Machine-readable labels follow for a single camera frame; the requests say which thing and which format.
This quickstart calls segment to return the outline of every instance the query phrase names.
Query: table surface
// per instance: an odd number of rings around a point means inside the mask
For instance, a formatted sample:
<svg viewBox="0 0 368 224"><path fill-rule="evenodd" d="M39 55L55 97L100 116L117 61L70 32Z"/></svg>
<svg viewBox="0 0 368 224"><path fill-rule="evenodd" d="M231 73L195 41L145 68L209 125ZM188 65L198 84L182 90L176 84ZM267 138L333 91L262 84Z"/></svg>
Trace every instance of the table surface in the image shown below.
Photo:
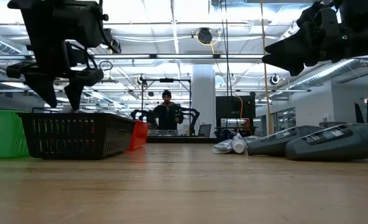
<svg viewBox="0 0 368 224"><path fill-rule="evenodd" d="M0 160L0 224L368 223L368 160L214 155L212 146Z"/></svg>

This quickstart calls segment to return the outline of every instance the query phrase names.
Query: column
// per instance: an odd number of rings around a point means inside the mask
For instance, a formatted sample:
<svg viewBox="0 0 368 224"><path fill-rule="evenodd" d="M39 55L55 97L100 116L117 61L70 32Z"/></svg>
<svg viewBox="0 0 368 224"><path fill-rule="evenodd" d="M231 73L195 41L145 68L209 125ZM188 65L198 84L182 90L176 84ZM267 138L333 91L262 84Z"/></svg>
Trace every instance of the column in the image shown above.
<svg viewBox="0 0 368 224"><path fill-rule="evenodd" d="M210 133L216 127L216 90L213 65L194 65L191 77L192 108L200 112L197 124L211 124Z"/></svg>

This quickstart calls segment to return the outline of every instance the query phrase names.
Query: man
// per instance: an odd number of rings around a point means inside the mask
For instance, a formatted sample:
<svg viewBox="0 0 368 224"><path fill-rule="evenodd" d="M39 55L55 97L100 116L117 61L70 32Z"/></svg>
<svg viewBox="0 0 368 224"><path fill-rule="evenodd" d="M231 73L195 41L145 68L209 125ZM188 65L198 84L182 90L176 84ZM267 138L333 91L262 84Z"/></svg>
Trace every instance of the man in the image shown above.
<svg viewBox="0 0 368 224"><path fill-rule="evenodd" d="M183 122L183 115L177 113L177 106L171 102L172 94L165 90L162 93L163 103L154 109L155 116L159 119L160 130L177 130L177 123Z"/></svg>

